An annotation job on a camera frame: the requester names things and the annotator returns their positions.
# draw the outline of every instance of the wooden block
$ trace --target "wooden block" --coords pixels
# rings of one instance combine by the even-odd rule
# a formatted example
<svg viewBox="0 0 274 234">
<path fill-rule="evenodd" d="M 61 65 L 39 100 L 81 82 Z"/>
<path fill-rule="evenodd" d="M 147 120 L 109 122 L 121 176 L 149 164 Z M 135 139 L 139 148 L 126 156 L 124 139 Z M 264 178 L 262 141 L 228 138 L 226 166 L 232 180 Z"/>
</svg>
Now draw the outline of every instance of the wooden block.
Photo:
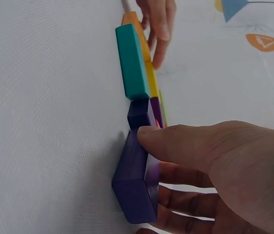
<svg viewBox="0 0 274 234">
<path fill-rule="evenodd" d="M 151 105 L 154 113 L 155 119 L 159 122 L 160 127 L 164 128 L 165 123 L 162 117 L 162 110 L 161 110 L 161 104 L 158 97 L 152 97 L 151 99 Z"/>
<path fill-rule="evenodd" d="M 131 130 L 117 164 L 112 188 L 129 223 L 157 220 L 160 162 L 141 146 Z"/>
<path fill-rule="evenodd" d="M 163 98 L 163 94 L 162 94 L 162 91 L 160 90 L 160 97 L 161 97 L 161 107 L 162 107 L 162 113 L 163 113 L 163 119 L 164 119 L 164 122 L 165 122 L 165 128 L 168 127 L 168 124 L 167 124 L 167 117 L 166 117 L 166 112 L 165 112 L 165 104 L 164 104 L 164 98 Z"/>
<path fill-rule="evenodd" d="M 146 62 L 146 74 L 147 74 L 148 85 L 151 92 L 151 98 L 161 99 L 158 83 L 155 75 L 155 70 L 151 61 Z"/>
<path fill-rule="evenodd" d="M 138 34 L 133 24 L 116 28 L 126 97 L 130 100 L 151 96 Z"/>
<path fill-rule="evenodd" d="M 122 20 L 122 25 L 126 25 L 126 24 L 133 24 L 135 26 L 135 29 L 137 31 L 137 34 L 139 36 L 139 40 L 141 43 L 144 61 L 145 62 L 151 61 L 151 52 L 148 47 L 148 43 L 147 43 L 143 28 L 139 22 L 137 13 L 135 11 L 126 12 L 124 14 L 123 20 Z"/>
<path fill-rule="evenodd" d="M 132 101 L 127 119 L 130 129 L 138 129 L 141 126 L 156 126 L 150 99 L 144 98 Z"/>
</svg>

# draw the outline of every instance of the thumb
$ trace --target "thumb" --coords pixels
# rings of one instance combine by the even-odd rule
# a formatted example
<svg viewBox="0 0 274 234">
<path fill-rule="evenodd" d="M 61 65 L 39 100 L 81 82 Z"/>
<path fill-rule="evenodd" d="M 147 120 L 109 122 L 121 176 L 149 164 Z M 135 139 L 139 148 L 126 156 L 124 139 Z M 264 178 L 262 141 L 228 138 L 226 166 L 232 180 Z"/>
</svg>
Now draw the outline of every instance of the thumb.
<svg viewBox="0 0 274 234">
<path fill-rule="evenodd" d="M 161 40 L 170 39 L 168 29 L 166 0 L 149 0 L 151 27 L 154 29 L 156 36 Z"/>
<path fill-rule="evenodd" d="M 144 126 L 139 128 L 138 140 L 146 151 L 161 161 L 208 173 L 214 160 L 259 138 L 259 129 L 240 121 L 202 127 L 177 125 L 164 129 Z"/>
</svg>

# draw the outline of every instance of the teal block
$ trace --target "teal block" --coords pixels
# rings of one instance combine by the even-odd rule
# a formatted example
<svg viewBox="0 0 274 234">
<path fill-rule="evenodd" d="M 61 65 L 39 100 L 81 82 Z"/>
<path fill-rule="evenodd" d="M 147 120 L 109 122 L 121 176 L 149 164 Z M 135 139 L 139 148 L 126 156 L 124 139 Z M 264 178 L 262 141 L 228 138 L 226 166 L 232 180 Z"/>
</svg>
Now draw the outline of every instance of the teal block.
<svg viewBox="0 0 274 234">
<path fill-rule="evenodd" d="M 150 98 L 145 62 L 138 34 L 132 24 L 115 29 L 126 97 Z"/>
</svg>

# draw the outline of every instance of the white fabric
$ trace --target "white fabric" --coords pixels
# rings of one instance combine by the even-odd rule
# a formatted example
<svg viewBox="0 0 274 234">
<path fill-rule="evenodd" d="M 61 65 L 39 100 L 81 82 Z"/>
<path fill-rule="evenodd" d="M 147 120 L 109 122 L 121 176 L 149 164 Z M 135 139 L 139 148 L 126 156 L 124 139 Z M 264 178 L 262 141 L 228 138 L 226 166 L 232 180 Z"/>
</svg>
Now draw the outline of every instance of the white fabric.
<svg viewBox="0 0 274 234">
<path fill-rule="evenodd" d="M 0 234 L 129 233 L 120 1 L 0 1 Z"/>
<path fill-rule="evenodd" d="M 274 128 L 274 53 L 226 27 L 212 0 L 177 4 L 157 73 L 169 124 Z M 123 12 L 120 0 L 0 0 L 0 234 L 134 229 L 110 186 L 128 132 Z"/>
</svg>

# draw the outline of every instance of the finger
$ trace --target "finger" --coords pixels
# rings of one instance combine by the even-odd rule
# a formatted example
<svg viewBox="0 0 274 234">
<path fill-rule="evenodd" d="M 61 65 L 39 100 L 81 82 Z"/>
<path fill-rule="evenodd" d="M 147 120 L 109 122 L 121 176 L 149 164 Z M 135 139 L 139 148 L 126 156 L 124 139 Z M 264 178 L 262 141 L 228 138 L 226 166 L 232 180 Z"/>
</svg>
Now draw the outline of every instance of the finger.
<svg viewBox="0 0 274 234">
<path fill-rule="evenodd" d="M 174 0 L 167 0 L 166 1 L 166 17 L 167 17 L 167 24 L 169 33 L 172 34 L 174 21 L 176 16 L 177 6 Z"/>
<path fill-rule="evenodd" d="M 141 22 L 141 26 L 142 26 L 143 30 L 146 30 L 146 28 L 149 25 L 149 22 L 150 22 L 150 19 L 149 19 L 148 15 L 143 14 L 143 19 L 142 19 L 142 22 Z"/>
<path fill-rule="evenodd" d="M 147 40 L 147 43 L 148 43 L 148 46 L 149 46 L 150 50 L 153 49 L 155 42 L 156 42 L 156 35 L 155 35 L 154 30 L 151 29 L 150 35 L 148 36 L 148 40 Z"/>
<path fill-rule="evenodd" d="M 175 214 L 166 207 L 158 206 L 158 219 L 154 227 L 177 234 L 211 234 L 214 222 Z"/>
<path fill-rule="evenodd" d="M 168 29 L 166 15 L 166 0 L 148 1 L 150 8 L 151 25 L 158 38 L 169 40 L 170 32 Z"/>
<path fill-rule="evenodd" d="M 165 184 L 187 184 L 198 188 L 214 187 L 207 174 L 168 162 L 160 164 L 160 182 Z"/>
<path fill-rule="evenodd" d="M 159 203 L 164 207 L 187 215 L 215 218 L 218 194 L 200 194 L 159 187 Z"/>
<path fill-rule="evenodd" d="M 157 232 L 155 232 L 151 229 L 141 228 L 136 232 L 136 234 L 157 234 Z"/>
<path fill-rule="evenodd" d="M 156 50 L 153 58 L 153 66 L 154 69 L 158 70 L 164 59 L 165 55 L 167 52 L 167 48 L 170 43 L 171 39 L 171 34 L 173 31 L 173 25 L 174 25 L 174 20 L 175 20 L 175 15 L 176 15 L 176 3 L 174 0 L 166 0 L 166 18 L 167 18 L 167 26 L 168 26 L 168 31 L 170 34 L 169 40 L 162 40 L 161 38 L 158 39 L 157 45 L 156 45 Z"/>
<path fill-rule="evenodd" d="M 169 41 L 162 40 L 160 38 L 157 39 L 157 45 L 153 57 L 153 66 L 155 70 L 158 70 L 161 67 L 165 59 L 168 45 Z"/>
<path fill-rule="evenodd" d="M 229 121 L 213 126 L 171 126 L 157 130 L 145 126 L 138 131 L 142 146 L 160 161 L 173 162 L 208 173 L 220 156 L 248 145 L 265 132 L 255 125 Z"/>
</svg>

